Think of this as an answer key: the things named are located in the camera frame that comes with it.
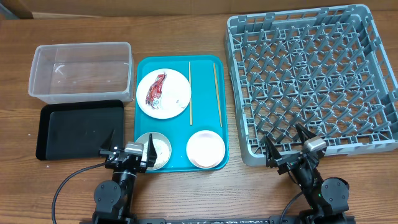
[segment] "gray dish rack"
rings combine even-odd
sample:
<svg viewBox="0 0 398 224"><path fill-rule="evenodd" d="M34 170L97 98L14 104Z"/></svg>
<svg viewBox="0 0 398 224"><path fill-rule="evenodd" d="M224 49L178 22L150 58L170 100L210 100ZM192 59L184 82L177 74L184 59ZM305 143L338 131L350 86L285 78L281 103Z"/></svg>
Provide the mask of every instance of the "gray dish rack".
<svg viewBox="0 0 398 224"><path fill-rule="evenodd" d="M265 136L300 150L296 123L327 155L398 147L398 84L367 6L233 16L225 44L245 164L265 165Z"/></svg>

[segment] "white plate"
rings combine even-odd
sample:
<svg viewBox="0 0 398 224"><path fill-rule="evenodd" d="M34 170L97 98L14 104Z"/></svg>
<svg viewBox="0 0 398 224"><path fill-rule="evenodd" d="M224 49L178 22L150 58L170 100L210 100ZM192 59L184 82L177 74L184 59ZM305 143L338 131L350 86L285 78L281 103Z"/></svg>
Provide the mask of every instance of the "white plate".
<svg viewBox="0 0 398 224"><path fill-rule="evenodd" d="M153 109L146 104L146 96L156 77L166 73L162 87L162 99L159 109ZM178 71L162 68L148 73L138 84L137 102L141 110L157 119L168 119L179 115L188 106L191 99L191 86L185 76Z"/></svg>
<svg viewBox="0 0 398 224"><path fill-rule="evenodd" d="M152 141L154 142L154 146L155 146L155 150L156 150L156 154L157 154L157 159L156 159L156 162L155 162L155 166L154 167L148 167L147 170L157 170L157 169L162 168L169 161L170 156L172 155L172 145L171 145L170 141L167 139L167 137L164 136L163 134L160 134L160 133L157 133L157 132L151 132L151 133L143 134L136 141L137 143L144 144L144 149L145 149L145 144L146 145L148 144L149 134L152 134ZM167 148L159 149L157 147L156 141L164 142L167 145Z"/></svg>
<svg viewBox="0 0 398 224"><path fill-rule="evenodd" d="M187 156L199 168L213 168L224 159L224 141L213 131L198 131L188 140Z"/></svg>

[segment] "chopsticks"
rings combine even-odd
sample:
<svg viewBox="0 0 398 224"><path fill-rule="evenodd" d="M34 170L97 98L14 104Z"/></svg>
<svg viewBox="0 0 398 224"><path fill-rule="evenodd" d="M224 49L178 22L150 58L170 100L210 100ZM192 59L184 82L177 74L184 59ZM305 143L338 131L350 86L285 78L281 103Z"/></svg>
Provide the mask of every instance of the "chopsticks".
<svg viewBox="0 0 398 224"><path fill-rule="evenodd" d="M192 89L192 84L191 84L191 62L189 62L189 85L191 86L191 89ZM191 99L189 101L189 117L190 117L190 124L192 125L192 93L191 93Z"/></svg>
<svg viewBox="0 0 398 224"><path fill-rule="evenodd" d="M221 120L220 96L218 95L218 81L217 81L216 63L213 63L213 70L214 70L214 79L216 80L216 94L217 94L217 103L218 103L218 116L220 117L220 126L223 127L223 122L222 122L222 120Z"/></svg>

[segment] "small white bowl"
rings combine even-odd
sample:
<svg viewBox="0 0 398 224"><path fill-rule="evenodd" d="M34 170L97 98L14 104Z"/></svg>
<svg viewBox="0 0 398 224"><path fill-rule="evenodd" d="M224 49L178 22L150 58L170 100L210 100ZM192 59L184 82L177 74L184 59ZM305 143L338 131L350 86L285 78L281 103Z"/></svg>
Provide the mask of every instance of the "small white bowl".
<svg viewBox="0 0 398 224"><path fill-rule="evenodd" d="M137 139L136 142L142 143L142 144L147 144L148 143L148 139L149 139L149 134L152 134L152 140L153 141L155 141L155 139L163 141L164 143L166 143L167 147L169 148L168 151L162 152L162 153L168 153L168 156L165 157L165 156L161 156L160 155L160 149L157 149L156 146L155 146L155 150L156 150L156 153L157 153L157 159L156 159L156 162L155 162L155 166L154 167L148 167L147 170L158 170L158 169L162 168L164 165L166 165L167 162L169 161L169 159L170 159L170 157L172 155L172 145L171 145L170 141L167 139L166 136L164 136L163 134L157 133L157 132L145 133L142 136L140 136Z"/></svg>
<svg viewBox="0 0 398 224"><path fill-rule="evenodd" d="M224 141L213 131L198 131L187 142L187 156L199 168L213 168L224 159Z"/></svg>

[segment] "cardboard wall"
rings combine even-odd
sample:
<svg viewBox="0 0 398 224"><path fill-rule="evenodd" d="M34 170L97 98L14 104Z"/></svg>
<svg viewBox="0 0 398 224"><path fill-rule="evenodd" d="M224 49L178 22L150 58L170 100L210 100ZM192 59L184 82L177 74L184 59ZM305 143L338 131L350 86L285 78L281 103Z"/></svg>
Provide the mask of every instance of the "cardboard wall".
<svg viewBox="0 0 398 224"><path fill-rule="evenodd" d="M33 13L81 16L238 14L366 4L371 10L398 10L396 0L8 0Z"/></svg>
<svg viewBox="0 0 398 224"><path fill-rule="evenodd" d="M0 3L21 19L32 19L32 12L20 0L0 0Z"/></svg>

